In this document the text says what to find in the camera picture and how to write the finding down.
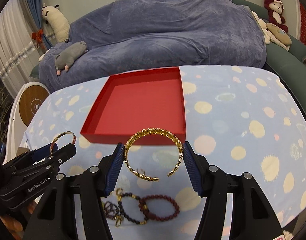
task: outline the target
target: bracelet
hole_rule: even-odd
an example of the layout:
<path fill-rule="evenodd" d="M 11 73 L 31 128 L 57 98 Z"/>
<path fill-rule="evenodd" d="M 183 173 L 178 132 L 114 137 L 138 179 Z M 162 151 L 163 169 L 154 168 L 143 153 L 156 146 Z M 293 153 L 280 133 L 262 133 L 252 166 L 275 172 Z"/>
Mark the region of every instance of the bracelet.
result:
<path fill-rule="evenodd" d="M 175 207 L 175 213 L 173 213 L 172 215 L 170 215 L 168 217 L 158 217 L 156 214 L 150 212 L 150 210 L 148 209 L 148 207 L 146 205 L 146 200 L 150 200 L 150 199 L 165 199 L 165 200 L 171 202 L 172 205 Z M 179 214 L 178 204 L 175 202 L 174 199 L 172 199 L 169 196 L 165 196 L 165 195 L 148 195 L 148 196 L 140 199 L 139 208 L 143 212 L 143 214 L 145 215 L 145 218 L 148 218 L 150 220 L 161 221 L 161 222 L 171 220 L 171 219 L 177 217 L 177 215 Z"/>
<path fill-rule="evenodd" d="M 126 145 L 125 145 L 125 151 L 124 151 L 124 162 L 126 164 L 126 166 L 128 167 L 128 169 L 134 173 L 136 176 L 138 176 L 140 179 L 145 179 L 148 181 L 159 181 L 159 178 L 157 177 L 148 177 L 145 176 L 143 174 L 138 173 L 137 171 L 133 170 L 131 168 L 131 166 L 129 165 L 129 162 L 127 160 L 127 154 L 129 152 L 130 147 L 132 146 L 132 144 L 137 140 L 140 139 L 146 135 L 150 135 L 150 134 L 160 134 L 163 136 L 166 136 L 167 138 L 171 139 L 177 146 L 178 148 L 178 152 L 179 152 L 179 158 L 178 158 L 178 162 L 175 165 L 174 169 L 172 169 L 167 176 L 171 176 L 174 174 L 175 171 L 177 171 L 178 167 L 180 166 L 182 159 L 183 159 L 183 145 L 181 143 L 181 141 L 171 132 L 164 130 L 164 129 L 160 129 L 160 128 L 148 128 L 148 129 L 144 129 L 141 130 L 140 132 L 137 132 L 136 134 L 132 135 L 131 138 L 127 141 Z"/>
<path fill-rule="evenodd" d="M 123 197 L 132 197 L 138 201 L 141 200 L 141 198 L 139 196 L 136 196 L 136 195 L 133 195 L 132 193 L 120 193 L 122 191 L 122 189 L 118 188 L 116 190 L 116 195 L 117 195 L 117 204 L 118 204 L 118 207 L 120 209 L 120 213 L 121 215 L 123 215 L 128 221 L 132 222 L 132 223 L 135 223 L 137 225 L 145 225 L 148 221 L 148 218 L 145 217 L 144 218 L 144 221 L 138 221 L 138 220 L 135 220 L 133 218 L 131 218 L 129 215 L 127 215 L 124 211 L 124 208 L 122 206 L 122 198 Z"/>
<path fill-rule="evenodd" d="M 63 132 L 61 134 L 59 134 L 58 136 L 56 136 L 56 138 L 52 141 L 51 143 L 51 146 L 50 146 L 50 153 L 53 154 L 53 147 L 54 147 L 54 144 L 56 143 L 56 141 L 62 137 L 63 135 L 66 135 L 66 134 L 72 134 L 73 135 L 73 141 L 71 142 L 71 144 L 75 144 L 75 141 L 76 141 L 76 136 L 73 132 L 70 132 L 70 131 L 67 131 L 67 132 Z"/>
<path fill-rule="evenodd" d="M 105 217 L 116 221 L 115 226 L 119 227 L 123 221 L 119 208 L 114 203 L 109 201 L 102 203 L 102 205 Z"/>

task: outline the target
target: bangle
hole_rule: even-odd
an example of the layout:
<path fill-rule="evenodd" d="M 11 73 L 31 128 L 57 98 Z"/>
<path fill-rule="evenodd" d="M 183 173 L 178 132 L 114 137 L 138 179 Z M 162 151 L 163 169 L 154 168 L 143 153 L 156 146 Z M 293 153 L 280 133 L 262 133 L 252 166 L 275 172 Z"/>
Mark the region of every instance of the bangle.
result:
<path fill-rule="evenodd" d="M 182 159 L 183 159 L 183 146 L 181 141 L 171 132 L 167 131 L 167 130 L 163 130 L 163 129 L 159 129 L 159 128 L 148 128 L 148 129 L 144 129 L 141 130 L 140 132 L 137 132 L 136 134 L 132 135 L 131 138 L 127 141 L 126 145 L 125 145 L 125 151 L 124 151 L 124 162 L 126 164 L 126 166 L 128 167 L 128 169 L 134 173 L 136 176 L 138 176 L 140 179 L 145 179 L 148 181 L 159 181 L 159 178 L 157 177 L 148 177 L 145 176 L 143 174 L 138 173 L 137 171 L 133 170 L 131 168 L 131 166 L 129 165 L 129 162 L 127 160 L 127 154 L 129 152 L 130 147 L 132 146 L 132 144 L 137 140 L 140 139 L 146 135 L 150 135 L 150 134 L 160 134 L 163 136 L 166 136 L 167 138 L 171 139 L 177 146 L 178 148 L 178 152 L 179 152 L 179 158 L 178 158 L 178 162 L 175 165 L 174 169 L 172 169 L 167 176 L 171 176 L 174 174 L 175 171 L 177 171 L 178 167 L 180 166 Z"/>
<path fill-rule="evenodd" d="M 75 141 L 76 141 L 76 136 L 73 132 L 70 132 L 70 131 L 67 131 L 67 132 L 63 132 L 61 134 L 59 134 L 58 136 L 56 136 L 56 138 L 52 141 L 51 143 L 51 146 L 50 146 L 50 153 L 53 154 L 53 147 L 54 147 L 54 144 L 56 143 L 56 141 L 62 137 L 63 135 L 66 135 L 66 134 L 72 134 L 73 135 L 73 141 L 71 142 L 71 144 L 75 144 Z"/>
<path fill-rule="evenodd" d="M 150 210 L 148 209 L 148 207 L 146 205 L 146 200 L 150 200 L 150 199 L 165 199 L 165 200 L 169 201 L 174 206 L 175 212 L 168 217 L 158 217 L 156 214 L 150 212 Z M 145 218 L 148 218 L 150 220 L 161 221 L 161 222 L 171 220 L 171 219 L 177 217 L 177 215 L 179 214 L 178 204 L 175 202 L 174 199 L 172 199 L 169 196 L 165 196 L 165 195 L 149 195 L 149 196 L 146 196 L 146 197 L 140 199 L 139 208 L 143 212 L 143 214 L 145 215 Z"/>
<path fill-rule="evenodd" d="M 145 224 L 147 223 L 147 221 L 148 221 L 148 218 L 147 218 L 147 217 L 144 218 L 144 221 L 135 220 L 135 219 L 131 218 L 129 215 L 127 215 L 127 214 L 125 213 L 124 208 L 123 208 L 123 206 L 122 206 L 122 198 L 123 198 L 123 197 L 132 197 L 132 198 L 134 198 L 134 199 L 136 199 L 136 200 L 138 200 L 138 201 L 140 201 L 141 198 L 140 198 L 139 196 L 133 195 L 132 193 L 122 193 L 122 194 L 120 194 L 120 193 L 119 193 L 120 191 L 121 191 L 121 189 L 117 189 L 117 190 L 116 190 L 117 200 L 118 200 L 118 201 L 117 201 L 117 204 L 118 204 L 118 207 L 119 207 L 119 209 L 120 209 L 121 215 L 123 215 L 128 221 L 130 221 L 130 222 L 132 222 L 132 223 L 135 223 L 135 224 L 137 224 L 137 225 L 145 225 Z"/>

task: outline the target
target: gray plush toy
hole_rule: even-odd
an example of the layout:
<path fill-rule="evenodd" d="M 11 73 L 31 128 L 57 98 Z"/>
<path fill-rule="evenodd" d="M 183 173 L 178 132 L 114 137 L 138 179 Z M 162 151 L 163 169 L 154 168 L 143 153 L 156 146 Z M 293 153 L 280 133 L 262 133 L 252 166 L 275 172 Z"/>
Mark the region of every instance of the gray plush toy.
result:
<path fill-rule="evenodd" d="M 69 71 L 69 68 L 74 64 L 74 62 L 82 56 L 84 53 L 87 53 L 87 45 L 85 41 L 80 41 L 72 44 L 60 54 L 55 57 L 55 67 L 56 74 L 61 75 L 61 71 Z"/>

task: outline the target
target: black beaded bracelet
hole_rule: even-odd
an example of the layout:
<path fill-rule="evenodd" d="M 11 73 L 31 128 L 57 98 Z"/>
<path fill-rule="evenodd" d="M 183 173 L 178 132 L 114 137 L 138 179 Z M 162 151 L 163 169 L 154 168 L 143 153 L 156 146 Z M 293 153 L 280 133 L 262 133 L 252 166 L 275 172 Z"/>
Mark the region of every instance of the black beaded bracelet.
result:
<path fill-rule="evenodd" d="M 119 207 L 119 210 L 120 210 L 120 214 L 123 215 L 128 221 L 130 221 L 132 223 L 135 223 L 137 225 L 145 225 L 148 221 L 147 217 L 144 218 L 144 221 L 138 221 L 138 220 L 135 220 L 135 219 L 131 218 L 129 215 L 127 215 L 125 213 L 124 208 L 122 206 L 122 198 L 123 197 L 132 197 L 132 198 L 134 198 L 138 201 L 140 201 L 141 198 L 139 196 L 133 195 L 132 193 L 123 193 L 121 195 L 118 195 L 117 204 L 118 204 L 118 207 Z"/>
<path fill-rule="evenodd" d="M 115 226 L 119 227 L 122 224 L 122 216 L 119 208 L 112 202 L 106 201 L 102 203 L 104 215 L 106 218 L 114 220 Z"/>

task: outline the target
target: red tray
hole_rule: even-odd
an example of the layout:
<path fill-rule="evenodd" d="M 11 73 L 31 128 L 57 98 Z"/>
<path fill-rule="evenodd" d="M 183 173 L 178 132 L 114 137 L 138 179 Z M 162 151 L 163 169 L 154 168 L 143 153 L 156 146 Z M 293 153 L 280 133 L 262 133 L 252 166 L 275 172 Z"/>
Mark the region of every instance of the red tray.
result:
<path fill-rule="evenodd" d="M 126 144 L 136 132 L 162 128 L 183 143 L 184 97 L 178 67 L 140 70 L 110 76 L 81 130 L 92 143 Z M 145 136 L 137 145 L 172 145 L 161 135 Z"/>

